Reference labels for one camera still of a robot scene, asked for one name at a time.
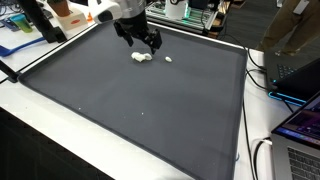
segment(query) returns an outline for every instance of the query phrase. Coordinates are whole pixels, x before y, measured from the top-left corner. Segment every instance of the black cable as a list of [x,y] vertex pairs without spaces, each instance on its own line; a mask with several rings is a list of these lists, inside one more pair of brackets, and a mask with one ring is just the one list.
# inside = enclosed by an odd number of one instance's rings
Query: black cable
[[265,71],[263,71],[263,70],[261,70],[261,69],[250,69],[250,70],[248,70],[248,72],[250,73],[250,72],[258,72],[258,73],[261,73],[261,74],[265,74],[266,72]]
[[253,82],[256,86],[258,86],[258,87],[261,88],[261,89],[268,90],[267,88],[265,88],[265,87],[261,86],[260,84],[258,84],[258,83],[254,80],[254,78],[251,76],[250,72],[249,72],[247,69],[246,69],[246,74],[249,75],[250,79],[252,80],[252,82]]
[[17,8],[18,10],[14,10],[14,8],[12,7],[13,5],[11,6],[8,6],[9,9],[11,9],[11,11],[15,12],[15,13],[21,13],[22,12],[22,9],[21,8]]
[[10,12],[10,13],[5,13],[5,14],[3,14],[2,16],[10,15],[10,14],[17,14],[17,13],[15,13],[15,12]]
[[248,55],[249,55],[249,58],[250,58],[251,62],[252,62],[255,66],[257,66],[258,68],[260,68],[260,69],[262,69],[262,70],[265,70],[265,71],[267,70],[265,67],[259,66],[258,64],[256,64],[256,63],[254,62],[254,60],[253,60],[252,57],[251,57],[250,48],[248,48]]
[[0,14],[0,17],[3,16],[3,15],[5,15],[6,12],[7,12],[7,6],[1,5],[1,10],[0,10],[0,12],[2,11],[2,8],[4,8],[4,12]]
[[257,157],[258,157],[258,152],[259,152],[259,149],[260,149],[260,146],[264,143],[263,141],[264,140],[270,140],[270,137],[266,137],[266,138],[263,138],[262,141],[260,141],[255,150],[254,150],[254,153],[253,153],[253,168],[254,168],[254,172],[256,174],[256,180],[258,180],[258,170],[257,170]]
[[253,179],[256,179],[255,175],[254,175],[253,165],[252,165],[252,157],[251,157],[251,149],[250,149],[248,125],[247,125],[247,115],[246,115],[246,108],[244,106],[244,99],[243,99],[243,102],[242,102],[242,110],[243,110],[244,127],[245,127],[245,132],[246,132],[246,141],[247,141],[247,148],[248,148],[248,154],[249,154],[249,160],[250,160],[250,166],[251,166],[251,173],[252,173]]
[[289,106],[289,104],[285,101],[285,100],[282,100],[284,102],[284,104],[288,107],[288,109],[291,111],[291,113],[293,113],[293,109]]
[[240,159],[240,154],[238,153],[238,156],[236,158],[236,162],[239,161],[239,159]]
[[230,34],[224,34],[223,36],[229,36],[229,37],[231,37],[234,41],[236,41],[239,45],[241,45],[242,48],[247,51],[250,61],[251,61],[255,66],[257,66],[259,69],[266,71],[266,68],[265,68],[265,67],[259,66],[257,63],[254,62],[253,58],[251,57],[250,48],[248,48],[248,50],[247,50],[246,47],[245,47],[237,38],[231,36]]

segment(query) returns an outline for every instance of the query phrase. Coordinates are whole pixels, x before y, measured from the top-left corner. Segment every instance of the desk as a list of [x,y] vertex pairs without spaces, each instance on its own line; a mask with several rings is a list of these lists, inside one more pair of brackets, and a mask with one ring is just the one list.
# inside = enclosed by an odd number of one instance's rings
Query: desk
[[[87,16],[89,13],[87,6],[83,6],[75,3],[70,3],[70,6],[75,7],[81,10],[82,12],[84,12],[85,16]],[[53,10],[50,8],[49,5],[45,5],[44,8],[51,11],[54,14]],[[50,22],[53,25],[53,27],[60,26],[59,22],[55,18],[50,19]],[[72,29],[70,31],[66,31],[65,35],[67,39],[70,39],[75,35],[77,35],[78,33],[80,33],[81,31],[85,30],[88,26],[92,24],[94,24],[93,21],[88,23],[87,26],[83,25],[75,29]],[[36,27],[33,26],[32,28],[33,28],[33,32],[28,34],[23,33],[22,31],[12,32],[8,28],[1,28],[0,44],[6,48],[11,49],[42,36]],[[43,42],[34,44],[32,46],[28,46],[8,57],[3,57],[3,58],[1,57],[0,59],[5,64],[7,64],[10,68],[12,68],[14,71],[19,71],[21,68],[27,66],[29,63],[35,61],[42,55],[46,54],[47,52],[53,50],[54,48],[60,45],[61,44],[57,42],[49,44],[46,41],[43,41]],[[5,75],[2,71],[0,71],[0,81],[2,81],[5,78],[7,78],[7,75]]]
[[[241,48],[210,38],[205,39]],[[252,50],[251,55],[257,63],[262,63],[262,53]],[[254,68],[253,65],[248,61],[248,69],[252,68]],[[264,84],[263,76],[254,74],[254,77],[258,83]],[[5,81],[0,84],[0,94],[2,95],[0,106],[5,110],[115,179],[192,179],[161,159],[29,90],[20,83],[12,84]],[[249,78],[246,82],[244,99],[251,144],[255,143],[256,139],[269,136],[269,132],[290,114],[282,102],[268,98],[267,94],[258,89]],[[238,151],[240,159],[236,163],[234,179],[250,180],[252,175],[243,117],[239,131]],[[258,160],[260,179],[272,179],[270,147],[262,146]]]

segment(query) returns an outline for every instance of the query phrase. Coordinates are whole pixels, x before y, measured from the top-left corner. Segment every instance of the laptop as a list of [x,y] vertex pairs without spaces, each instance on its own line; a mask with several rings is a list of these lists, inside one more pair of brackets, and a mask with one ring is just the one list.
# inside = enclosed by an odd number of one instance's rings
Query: laptop
[[271,134],[276,180],[320,180],[320,92]]
[[320,91],[320,58],[306,60],[301,56],[264,55],[266,84],[271,98],[301,106]]

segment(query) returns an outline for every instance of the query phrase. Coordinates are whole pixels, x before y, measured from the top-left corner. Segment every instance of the power cord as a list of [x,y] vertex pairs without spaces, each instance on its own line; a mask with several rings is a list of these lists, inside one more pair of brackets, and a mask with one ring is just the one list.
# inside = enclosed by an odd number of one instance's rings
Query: power cord
[[256,149],[254,150],[254,153],[253,153],[253,168],[254,168],[254,172],[255,172],[255,175],[256,175],[256,180],[258,180],[258,170],[257,170],[257,159],[258,159],[258,152],[259,152],[259,149],[261,147],[261,145],[266,141],[266,140],[271,140],[270,137],[266,137],[266,138],[263,138],[261,141],[259,141],[259,143],[257,144],[256,146]]
[[[13,13],[6,13],[8,8],[13,11]],[[0,1],[0,17],[8,14],[15,14],[23,12],[19,4],[12,0],[1,0]]]
[[261,69],[261,70],[264,70],[264,71],[267,70],[265,67],[259,66],[256,62],[254,62],[254,60],[253,60],[253,58],[252,58],[252,56],[251,56],[251,53],[250,53],[250,48],[246,49],[246,47],[245,47],[237,38],[231,36],[230,34],[224,34],[223,36],[229,36],[229,37],[231,37],[234,41],[236,41],[239,45],[241,45],[242,48],[247,51],[248,56],[249,56],[249,59],[251,60],[251,62],[252,62],[255,66],[257,66],[257,67],[258,67],[259,69]]
[[240,154],[238,153],[236,162],[239,161],[239,159],[240,159]]
[[261,88],[261,89],[268,90],[267,88],[265,88],[265,87],[261,86],[260,84],[258,84],[258,83],[256,82],[256,80],[254,80],[254,78],[251,76],[250,71],[248,71],[247,69],[246,69],[246,74],[249,75],[250,79],[252,80],[252,82],[253,82],[256,86],[258,86],[258,87]]
[[258,72],[258,73],[261,73],[261,74],[265,74],[266,72],[265,71],[263,71],[263,70],[261,70],[261,69],[250,69],[250,70],[248,70],[248,72],[250,73],[250,72]]
[[290,107],[290,105],[285,101],[285,100],[282,100],[283,103],[288,107],[288,109],[290,110],[291,113],[293,113],[293,109]]
[[250,166],[251,166],[251,173],[252,173],[252,178],[255,178],[254,174],[254,167],[252,164],[252,156],[251,156],[251,149],[250,149],[250,142],[249,142],[249,133],[248,133],[248,125],[247,125],[247,115],[246,115],[246,108],[244,105],[244,99],[242,102],[242,110],[243,110],[243,118],[244,118],[244,127],[245,127],[245,133],[246,133],[246,141],[247,141],[247,149],[248,149],[248,154],[249,154],[249,160],[250,160]]

